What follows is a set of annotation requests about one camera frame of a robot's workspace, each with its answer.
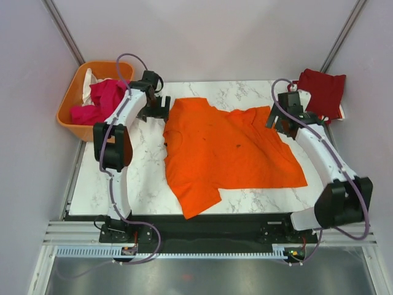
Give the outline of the pink t shirt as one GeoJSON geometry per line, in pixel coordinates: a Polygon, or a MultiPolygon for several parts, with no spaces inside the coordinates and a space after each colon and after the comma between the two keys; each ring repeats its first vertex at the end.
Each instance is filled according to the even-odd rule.
{"type": "Polygon", "coordinates": [[[73,106],[70,109],[71,123],[93,126],[104,122],[117,108],[126,92],[122,81],[110,79],[107,86],[98,94],[96,106],[73,106]]]}

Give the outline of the dark red folded shirt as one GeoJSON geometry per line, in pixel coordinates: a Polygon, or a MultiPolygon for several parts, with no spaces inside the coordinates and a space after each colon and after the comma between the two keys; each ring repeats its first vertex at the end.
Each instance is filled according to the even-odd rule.
{"type": "Polygon", "coordinates": [[[311,94],[306,110],[330,120],[340,119],[340,103],[343,97],[346,75],[329,74],[305,69],[297,82],[298,89],[311,94]]]}

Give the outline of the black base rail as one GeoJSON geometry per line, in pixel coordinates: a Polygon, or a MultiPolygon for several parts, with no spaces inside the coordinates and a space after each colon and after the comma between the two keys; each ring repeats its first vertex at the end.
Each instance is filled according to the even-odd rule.
{"type": "Polygon", "coordinates": [[[296,231],[288,213],[202,214],[185,219],[180,214],[133,215],[132,224],[103,215],[70,216],[65,221],[102,221],[101,243],[132,243],[145,253],[250,253],[267,251],[274,244],[312,244],[311,230],[296,231]]]}

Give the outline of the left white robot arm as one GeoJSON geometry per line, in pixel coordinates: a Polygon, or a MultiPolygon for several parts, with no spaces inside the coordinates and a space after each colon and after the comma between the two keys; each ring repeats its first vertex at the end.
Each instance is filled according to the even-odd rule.
{"type": "Polygon", "coordinates": [[[155,72],[145,70],[142,79],[126,85],[126,92],[115,111],[103,122],[93,126],[94,156],[99,170],[106,175],[109,188],[111,219],[121,220],[113,233],[122,242],[134,237],[134,225],[126,220],[131,216],[128,201],[127,169],[133,157],[129,129],[136,119],[169,119],[170,96],[160,96],[157,88],[163,79],[155,72]]]}

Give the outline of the white cloth in bin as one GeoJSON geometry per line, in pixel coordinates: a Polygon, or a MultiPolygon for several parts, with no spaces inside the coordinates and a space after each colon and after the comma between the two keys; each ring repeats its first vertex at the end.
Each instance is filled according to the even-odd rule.
{"type": "Polygon", "coordinates": [[[109,78],[96,78],[92,69],[88,68],[85,73],[82,87],[82,106],[96,106],[99,100],[99,92],[107,86],[109,81],[109,78]]]}

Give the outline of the orange t shirt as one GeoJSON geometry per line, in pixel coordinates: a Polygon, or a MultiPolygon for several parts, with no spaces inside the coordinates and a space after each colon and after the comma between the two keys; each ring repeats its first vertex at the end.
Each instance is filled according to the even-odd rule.
{"type": "Polygon", "coordinates": [[[221,201],[220,189],[307,185],[278,133],[266,128],[270,107],[221,111],[205,98],[176,99],[163,137],[165,176],[185,219],[221,201]]]}

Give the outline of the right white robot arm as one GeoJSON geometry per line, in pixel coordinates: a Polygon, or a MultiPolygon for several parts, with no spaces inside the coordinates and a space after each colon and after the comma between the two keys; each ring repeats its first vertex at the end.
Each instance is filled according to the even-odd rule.
{"type": "Polygon", "coordinates": [[[280,93],[266,126],[292,138],[314,165],[324,190],[313,207],[293,212],[291,221],[281,226],[282,237],[297,241],[304,230],[338,228],[366,221],[373,184],[348,167],[325,133],[324,123],[305,112],[298,91],[280,93]]]}

